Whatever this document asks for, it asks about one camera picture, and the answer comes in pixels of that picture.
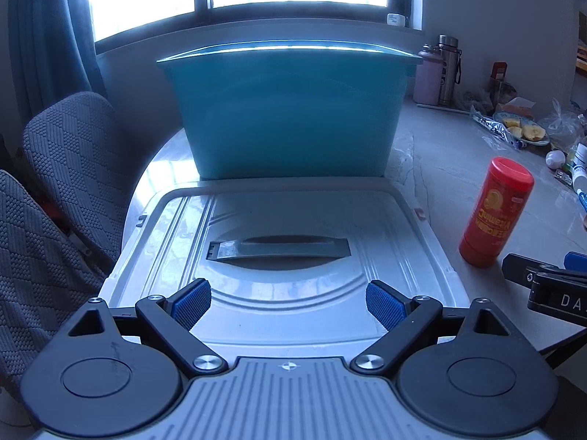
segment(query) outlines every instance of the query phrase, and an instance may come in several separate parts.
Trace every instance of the teal plastic bin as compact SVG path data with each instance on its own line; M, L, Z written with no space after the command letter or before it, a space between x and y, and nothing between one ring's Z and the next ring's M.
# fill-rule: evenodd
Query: teal plastic bin
M341 41L210 46L157 62L202 178L381 176L422 59Z

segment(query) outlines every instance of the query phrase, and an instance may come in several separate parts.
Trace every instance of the blue curtain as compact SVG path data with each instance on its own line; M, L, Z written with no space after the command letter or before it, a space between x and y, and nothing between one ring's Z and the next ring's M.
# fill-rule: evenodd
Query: blue curtain
M22 122L76 92L107 96L88 0L8 0L8 31Z

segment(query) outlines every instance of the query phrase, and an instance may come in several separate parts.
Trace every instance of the marble tabletop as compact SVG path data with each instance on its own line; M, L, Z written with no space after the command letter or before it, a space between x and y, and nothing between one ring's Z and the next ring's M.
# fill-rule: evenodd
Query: marble tabletop
M486 270L470 266L457 249L489 161L496 156L516 160L535 177L532 195L502 257L517 253L562 266L567 252L587 253L585 212L575 194L553 177L542 157L503 147L467 115L419 108L406 100L385 176L413 191L470 299L491 298L536 349L546 351L583 328L529 311L526 288L506 281L497 264ZM182 129L139 180L128 208L123 246L154 194L199 179Z

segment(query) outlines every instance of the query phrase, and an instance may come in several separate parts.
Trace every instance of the window frame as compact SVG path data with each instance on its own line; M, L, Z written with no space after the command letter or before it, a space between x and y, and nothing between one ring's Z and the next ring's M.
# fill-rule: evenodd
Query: window frame
M386 23L388 13L406 16L409 25L412 0L387 0L387 6L335 1L269 1L212 8L212 0L194 0L196 11L146 23L95 42L96 54L154 36L201 26L268 18L334 18Z

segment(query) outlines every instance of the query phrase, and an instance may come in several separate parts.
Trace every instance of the quilted fabric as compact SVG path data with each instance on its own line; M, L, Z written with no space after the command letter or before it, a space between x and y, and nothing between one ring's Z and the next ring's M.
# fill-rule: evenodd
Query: quilted fabric
M0 170L0 384L14 398L37 353L104 279Z
M94 92L65 98L26 125L23 149L74 230L116 262L141 161L110 103Z

